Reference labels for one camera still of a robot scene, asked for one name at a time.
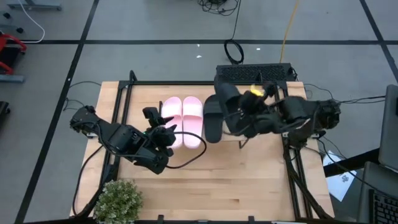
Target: green plant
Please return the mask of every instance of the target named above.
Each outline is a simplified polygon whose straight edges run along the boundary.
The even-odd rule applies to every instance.
[[[138,220],[142,208],[142,193],[134,182],[110,181],[95,205],[94,218],[98,223],[126,224]]]

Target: wooden tabletop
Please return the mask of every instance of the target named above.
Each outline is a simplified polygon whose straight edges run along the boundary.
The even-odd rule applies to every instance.
[[[99,93],[96,113],[108,122],[112,119],[117,86],[118,82],[103,82]],[[248,88],[239,86],[241,92]],[[305,97],[301,82],[289,82],[288,92]],[[158,107],[160,100],[164,102],[171,96],[181,100],[195,96],[204,103],[212,94],[215,94],[214,87],[210,85],[134,85],[127,124],[144,131],[149,123],[142,114],[143,108]],[[122,96],[118,122],[125,95],[126,91]],[[99,146],[97,139],[89,139],[84,161]],[[183,164],[200,153],[201,147],[174,150],[169,165]],[[318,150],[315,140],[308,140],[308,147]],[[144,208],[139,215],[142,220],[156,220],[158,215],[164,215],[165,220],[247,220],[253,215],[256,220],[289,221],[294,220],[294,213],[282,153],[280,134],[262,134],[251,139],[241,150],[236,141],[208,143],[207,152],[195,162],[182,169],[165,169],[159,175],[121,159],[118,178],[134,179],[142,191]],[[98,189],[104,154],[102,149],[83,171],[76,198],[77,211]],[[309,191],[324,210],[334,216],[319,155],[302,149],[301,156]],[[299,190],[298,199],[304,217]]]

